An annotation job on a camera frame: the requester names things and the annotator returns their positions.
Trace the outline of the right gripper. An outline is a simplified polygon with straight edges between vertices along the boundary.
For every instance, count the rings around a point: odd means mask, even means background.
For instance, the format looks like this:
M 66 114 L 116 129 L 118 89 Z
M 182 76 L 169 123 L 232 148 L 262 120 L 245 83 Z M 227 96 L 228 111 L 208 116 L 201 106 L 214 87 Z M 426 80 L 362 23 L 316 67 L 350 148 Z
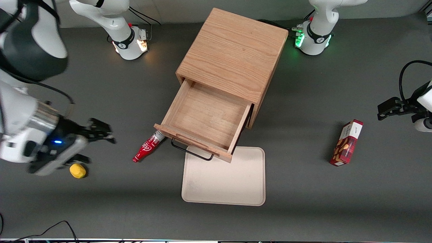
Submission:
M 106 140 L 116 144 L 111 126 L 101 120 L 90 118 L 88 126 L 80 126 L 63 116 L 51 132 L 51 159 L 69 159 L 69 164 L 91 164 L 91 159 L 80 154 L 89 142 Z

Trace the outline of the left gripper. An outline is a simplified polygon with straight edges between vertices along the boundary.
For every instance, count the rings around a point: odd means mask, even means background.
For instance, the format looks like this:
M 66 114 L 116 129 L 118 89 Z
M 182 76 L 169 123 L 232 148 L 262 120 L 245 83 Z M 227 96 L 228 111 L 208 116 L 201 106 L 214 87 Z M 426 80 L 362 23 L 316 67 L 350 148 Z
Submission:
M 421 106 L 423 106 L 427 111 L 432 112 L 432 81 L 429 81 L 426 84 L 426 89 L 417 98 L 417 102 Z M 377 108 L 378 108 L 378 114 L 377 114 L 378 120 L 384 120 L 389 116 L 414 114 L 411 117 L 412 123 L 423 124 L 424 120 L 427 118 L 426 113 L 417 114 L 419 110 L 416 106 L 406 104 L 398 97 L 392 97 L 386 100 L 385 102 L 379 104 Z

